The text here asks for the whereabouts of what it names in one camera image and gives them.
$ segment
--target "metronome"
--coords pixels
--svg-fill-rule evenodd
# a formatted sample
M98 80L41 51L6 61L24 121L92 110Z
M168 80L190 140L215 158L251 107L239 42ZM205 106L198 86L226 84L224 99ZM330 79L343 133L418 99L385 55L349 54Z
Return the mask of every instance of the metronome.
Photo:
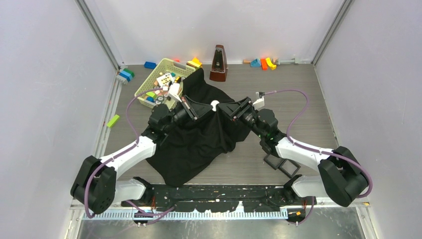
M227 69L227 58L225 56L224 46L216 45L211 65L210 80L224 82L227 78Z

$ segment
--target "gray floor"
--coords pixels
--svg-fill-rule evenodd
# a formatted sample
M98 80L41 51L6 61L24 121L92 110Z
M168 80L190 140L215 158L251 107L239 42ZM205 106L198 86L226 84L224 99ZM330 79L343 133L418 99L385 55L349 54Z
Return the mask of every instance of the gray floor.
M126 122L125 110L151 70L143 66L130 66L129 69L135 73L135 78L122 88L116 110L121 119L111 129L105 149L106 155L135 140L134 133ZM257 91L291 88L305 91L309 95L310 106L292 127L292 136L313 145L335 148L334 135L313 65L283 65L274 71L262 71L260 68L251 68L248 65L230 65L226 82L208 80L209 65L204 66L204 71L207 83L222 89L235 100L241 100L246 96L254 100ZM278 127L283 132L304 105L304 97L295 92L273 94L265 98L265 107L274 111L279 121ZM132 105L129 118L139 132L146 128L150 112L150 108L138 101ZM259 145L259 138L251 133L244 142L236 145L233 152L219 155L208 168L188 183L284 184L287 182L287 176L263 163L265 155ZM304 166L299 173L315 175L312 170ZM150 183L164 183L160 174L146 160L129 169L120 180L127 180L133 176L142 177Z

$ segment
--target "plastic basket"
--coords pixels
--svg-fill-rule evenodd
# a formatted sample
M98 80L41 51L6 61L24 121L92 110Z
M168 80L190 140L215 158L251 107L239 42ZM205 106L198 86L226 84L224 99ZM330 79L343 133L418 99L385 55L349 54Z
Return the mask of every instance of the plastic basket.
M154 88L154 82L155 80L160 77L160 72L165 74L166 72L173 72L176 74L176 77L187 77L188 75L192 74L196 69L192 66L183 65L177 61L173 61L168 58L164 58L160 61L160 63L155 67L155 69L149 74L148 78L142 83L141 87L135 92L135 96L137 96L139 93L147 90L151 90ZM180 83L180 87L183 89L183 81ZM141 104L148 106L150 108L153 108L155 106L155 103L152 103L150 101L145 100L143 97L145 95L142 95L138 97L139 102ZM165 104L167 107L171 110L176 106L176 101L173 99L166 100Z

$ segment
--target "black cloth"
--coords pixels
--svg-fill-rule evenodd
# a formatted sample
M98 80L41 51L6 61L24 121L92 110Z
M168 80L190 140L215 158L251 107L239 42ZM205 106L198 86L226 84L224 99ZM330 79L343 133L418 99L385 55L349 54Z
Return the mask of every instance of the black cloth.
M213 100L234 102L222 90L205 82L202 68L183 81L183 95L204 104ZM179 187L204 170L215 157L233 151L249 132L244 124L230 121L217 110L200 123L176 127L147 161L167 185Z

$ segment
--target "yellow toy block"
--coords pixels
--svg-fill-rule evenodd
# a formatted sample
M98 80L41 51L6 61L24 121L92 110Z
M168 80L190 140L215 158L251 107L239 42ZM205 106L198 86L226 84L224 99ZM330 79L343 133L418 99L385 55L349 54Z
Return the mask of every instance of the yellow toy block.
M277 68L277 66L276 65L274 65L272 62L271 62L271 59L268 57L268 58L265 58L265 61L267 62L267 65L268 65L268 67L269 68L271 68L271 70L275 70L276 68Z
M202 65L202 63L199 61L199 59L198 58L196 58L196 57L194 57L193 59L192 59L192 61L193 62L195 62L195 63L197 63L197 64L199 64L199 65Z
M198 64L198 63L195 63L193 61L188 61L186 64L189 65L189 66L195 67L195 69L199 69L202 65L202 63Z

